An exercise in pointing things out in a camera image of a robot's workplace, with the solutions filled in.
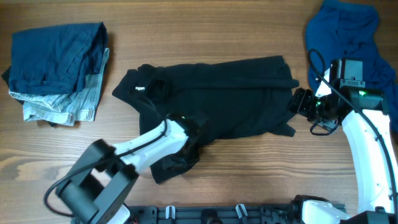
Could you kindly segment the black t-shirt with logo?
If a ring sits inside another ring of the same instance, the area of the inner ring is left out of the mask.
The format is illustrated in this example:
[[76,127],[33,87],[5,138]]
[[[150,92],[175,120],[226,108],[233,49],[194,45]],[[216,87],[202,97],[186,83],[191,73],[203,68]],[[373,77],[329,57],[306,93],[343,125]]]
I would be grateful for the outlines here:
[[288,104],[298,85],[284,58],[272,56],[169,67],[144,64],[128,70],[113,95],[139,113],[141,133],[170,114],[187,116],[202,126],[191,149],[151,166],[155,182],[162,183],[190,170],[201,148],[214,140],[264,133],[292,137]]

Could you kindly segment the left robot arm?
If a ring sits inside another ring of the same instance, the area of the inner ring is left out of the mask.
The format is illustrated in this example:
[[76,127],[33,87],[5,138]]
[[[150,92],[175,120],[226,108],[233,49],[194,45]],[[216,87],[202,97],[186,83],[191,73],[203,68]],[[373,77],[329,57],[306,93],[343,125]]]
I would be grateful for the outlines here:
[[82,223],[125,223],[124,200],[139,174],[156,162],[181,172],[198,161],[195,146],[205,119],[171,114],[156,128],[130,141],[108,145],[102,139],[86,149],[56,187],[56,195]]

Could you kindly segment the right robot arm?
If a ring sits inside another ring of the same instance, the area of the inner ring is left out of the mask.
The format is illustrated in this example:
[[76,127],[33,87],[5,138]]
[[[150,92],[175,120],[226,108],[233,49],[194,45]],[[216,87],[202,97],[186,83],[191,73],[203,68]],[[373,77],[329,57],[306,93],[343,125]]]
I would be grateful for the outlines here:
[[350,216],[315,197],[295,200],[294,218],[302,223],[397,223],[397,162],[389,131],[384,94],[365,87],[363,63],[332,61],[319,74],[317,91],[296,89],[289,110],[314,127],[345,133],[358,183],[358,214]]

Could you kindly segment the folded light blue jeans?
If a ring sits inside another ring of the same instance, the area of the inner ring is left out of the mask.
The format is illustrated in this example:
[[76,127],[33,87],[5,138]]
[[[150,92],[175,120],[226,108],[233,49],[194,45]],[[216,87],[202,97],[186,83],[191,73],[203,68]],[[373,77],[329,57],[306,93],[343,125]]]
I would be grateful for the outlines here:
[[85,76],[86,85],[80,92],[62,95],[30,95],[9,91],[9,94],[23,101],[23,119],[27,122],[44,120],[54,124],[73,126],[77,121],[94,121],[108,59],[109,49],[106,48],[99,72]]

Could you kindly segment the folded dark navy garment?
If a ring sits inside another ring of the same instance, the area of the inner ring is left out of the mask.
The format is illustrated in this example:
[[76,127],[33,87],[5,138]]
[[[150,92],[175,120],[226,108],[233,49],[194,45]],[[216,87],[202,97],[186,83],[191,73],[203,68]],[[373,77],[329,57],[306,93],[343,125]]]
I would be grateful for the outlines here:
[[9,90],[31,95],[82,91],[100,72],[108,34],[103,22],[27,29],[12,35]]

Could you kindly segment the crumpled blue shirt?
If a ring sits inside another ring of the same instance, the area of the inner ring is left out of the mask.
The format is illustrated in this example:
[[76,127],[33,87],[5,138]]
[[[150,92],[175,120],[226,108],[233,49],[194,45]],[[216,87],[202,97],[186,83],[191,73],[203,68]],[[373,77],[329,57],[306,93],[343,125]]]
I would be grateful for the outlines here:
[[376,9],[364,4],[323,1],[305,30],[306,50],[317,50],[326,68],[338,58],[363,61],[366,87],[382,90],[387,98],[391,129],[397,132],[396,71],[380,56],[374,41],[379,24]]

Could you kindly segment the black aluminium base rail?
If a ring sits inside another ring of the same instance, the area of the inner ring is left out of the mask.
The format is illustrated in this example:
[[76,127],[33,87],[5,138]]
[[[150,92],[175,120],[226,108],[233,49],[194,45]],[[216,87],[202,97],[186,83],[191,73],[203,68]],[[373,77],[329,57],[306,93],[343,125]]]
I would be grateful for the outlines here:
[[282,224],[303,223],[296,208],[288,204],[245,204],[217,207],[130,206],[130,223],[141,224]]

